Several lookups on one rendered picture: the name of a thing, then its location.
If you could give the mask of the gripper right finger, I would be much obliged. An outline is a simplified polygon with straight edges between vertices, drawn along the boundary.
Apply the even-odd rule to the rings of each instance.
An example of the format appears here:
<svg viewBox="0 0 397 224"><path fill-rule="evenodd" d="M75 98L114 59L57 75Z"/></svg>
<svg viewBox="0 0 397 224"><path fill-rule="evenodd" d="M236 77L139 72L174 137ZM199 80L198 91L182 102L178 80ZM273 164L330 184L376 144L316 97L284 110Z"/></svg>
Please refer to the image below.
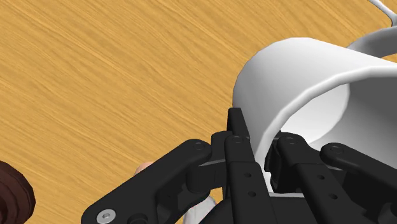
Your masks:
<svg viewBox="0 0 397 224"><path fill-rule="evenodd" d="M397 169L344 144L317 151L278 132L265 170L275 193L303 193L317 224L397 224Z"/></svg>

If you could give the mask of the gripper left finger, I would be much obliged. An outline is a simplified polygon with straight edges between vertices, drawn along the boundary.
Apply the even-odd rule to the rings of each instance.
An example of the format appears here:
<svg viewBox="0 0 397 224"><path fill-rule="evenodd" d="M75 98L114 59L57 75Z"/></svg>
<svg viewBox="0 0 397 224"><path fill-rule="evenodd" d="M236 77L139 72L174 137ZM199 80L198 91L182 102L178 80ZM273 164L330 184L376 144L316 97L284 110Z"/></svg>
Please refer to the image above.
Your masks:
<svg viewBox="0 0 397 224"><path fill-rule="evenodd" d="M212 215L233 224L270 224L270 197L239 108L228 110L219 146L189 139L89 206L81 224L175 224L213 188L226 188Z"/></svg>

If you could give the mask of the white mug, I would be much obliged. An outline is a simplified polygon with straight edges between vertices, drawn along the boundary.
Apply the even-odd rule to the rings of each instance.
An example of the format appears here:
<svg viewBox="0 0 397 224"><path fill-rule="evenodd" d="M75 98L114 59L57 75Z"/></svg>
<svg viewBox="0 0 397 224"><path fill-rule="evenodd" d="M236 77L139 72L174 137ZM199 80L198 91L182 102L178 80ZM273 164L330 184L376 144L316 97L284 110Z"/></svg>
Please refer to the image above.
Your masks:
<svg viewBox="0 0 397 224"><path fill-rule="evenodd" d="M391 26L341 47L312 38L268 45L243 67L233 106L246 121L255 160L264 164L279 131L319 150L342 143L397 169L397 13L369 0Z"/></svg>

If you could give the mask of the white and pink object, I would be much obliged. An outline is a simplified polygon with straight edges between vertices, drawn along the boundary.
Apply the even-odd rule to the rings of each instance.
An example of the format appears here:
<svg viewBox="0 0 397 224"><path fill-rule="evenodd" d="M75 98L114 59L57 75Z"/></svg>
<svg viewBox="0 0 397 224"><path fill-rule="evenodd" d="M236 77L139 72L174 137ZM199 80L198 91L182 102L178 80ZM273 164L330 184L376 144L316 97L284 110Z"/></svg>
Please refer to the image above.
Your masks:
<svg viewBox="0 0 397 224"><path fill-rule="evenodd" d="M199 204L189 208L183 215L183 224L199 224L216 204L216 201L211 196L208 196Z"/></svg>

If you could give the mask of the dark brown round object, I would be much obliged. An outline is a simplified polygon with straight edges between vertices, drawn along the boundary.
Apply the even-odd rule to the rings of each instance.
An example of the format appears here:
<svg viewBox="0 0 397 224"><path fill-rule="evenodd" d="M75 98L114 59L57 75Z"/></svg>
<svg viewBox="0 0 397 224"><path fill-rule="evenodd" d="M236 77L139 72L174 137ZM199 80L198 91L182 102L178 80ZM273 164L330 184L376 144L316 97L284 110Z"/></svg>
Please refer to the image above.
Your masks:
<svg viewBox="0 0 397 224"><path fill-rule="evenodd" d="M35 204L33 188L24 175L0 161L0 224L24 224Z"/></svg>

